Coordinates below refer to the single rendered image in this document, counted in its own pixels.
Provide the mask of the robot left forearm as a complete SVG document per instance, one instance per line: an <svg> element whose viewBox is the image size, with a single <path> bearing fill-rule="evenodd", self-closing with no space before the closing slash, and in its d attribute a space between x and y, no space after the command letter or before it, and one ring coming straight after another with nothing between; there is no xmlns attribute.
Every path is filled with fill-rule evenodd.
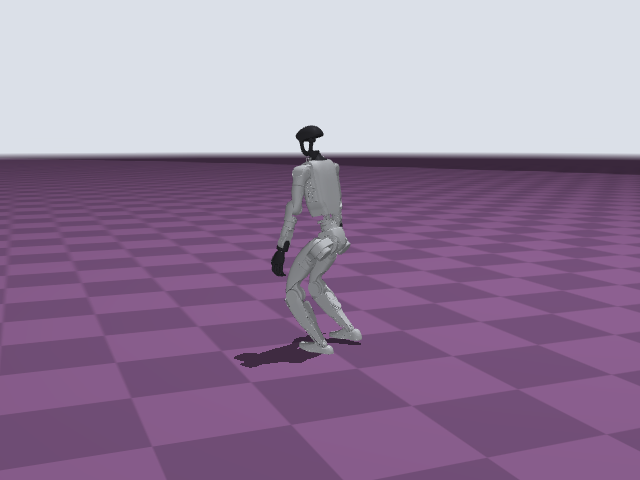
<svg viewBox="0 0 640 480"><path fill-rule="evenodd" d="M285 208L285 216L284 216L284 224L282 227L282 231L280 233L280 238L278 240L278 246L283 248L285 241L289 241L291 244L291 239L293 237L294 227L297 223L296 217L292 216L293 213L293 202L289 201L286 204ZM289 245L290 247L290 245Z"/></svg>

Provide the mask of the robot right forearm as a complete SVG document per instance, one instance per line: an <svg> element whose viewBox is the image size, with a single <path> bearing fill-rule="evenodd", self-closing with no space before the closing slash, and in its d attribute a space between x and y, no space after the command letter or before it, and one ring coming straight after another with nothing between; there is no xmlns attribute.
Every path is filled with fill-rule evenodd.
<svg viewBox="0 0 640 480"><path fill-rule="evenodd" d="M340 223L342 223L342 200L340 200L340 211L334 214L331 214L331 218L336 221L337 226L340 227Z"/></svg>

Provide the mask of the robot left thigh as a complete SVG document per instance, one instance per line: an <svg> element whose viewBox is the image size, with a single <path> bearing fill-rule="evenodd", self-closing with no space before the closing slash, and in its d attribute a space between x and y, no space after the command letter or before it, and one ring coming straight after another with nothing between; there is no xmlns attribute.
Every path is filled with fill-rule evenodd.
<svg viewBox="0 0 640 480"><path fill-rule="evenodd" d="M312 239L296 256L287 278L287 291L296 290L302 301L306 298L305 290L300 287L301 282L309 275L317 260L322 261L329 256L333 249L333 241L328 237L324 240L316 237Z"/></svg>

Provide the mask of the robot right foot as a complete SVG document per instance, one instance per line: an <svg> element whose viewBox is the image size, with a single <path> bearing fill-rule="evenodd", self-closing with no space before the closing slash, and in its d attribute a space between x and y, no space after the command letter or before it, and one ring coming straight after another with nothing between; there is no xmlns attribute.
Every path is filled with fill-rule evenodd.
<svg viewBox="0 0 640 480"><path fill-rule="evenodd" d="M345 328L345 330L341 329L341 330L338 330L338 331L332 331L332 332L329 333L329 336L332 337L332 338L349 339L349 340L353 340L353 341L362 340L362 335L361 335L361 332L360 332L359 329L352 328L351 332L347 332L346 328Z"/></svg>

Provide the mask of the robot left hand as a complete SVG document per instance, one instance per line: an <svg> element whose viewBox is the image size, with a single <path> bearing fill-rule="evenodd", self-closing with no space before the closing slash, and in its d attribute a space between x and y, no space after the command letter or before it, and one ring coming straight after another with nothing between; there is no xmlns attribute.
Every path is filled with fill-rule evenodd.
<svg viewBox="0 0 640 480"><path fill-rule="evenodd" d="M285 252L288 252L288 248L289 248L290 242L289 241L285 241L283 248L280 248L277 245L277 252L275 252L272 260L271 260L271 264L272 264L272 271L274 274L276 274L276 276L286 276L283 273L283 264L284 264L284 260L285 260ZM281 275L282 274L282 275Z"/></svg>

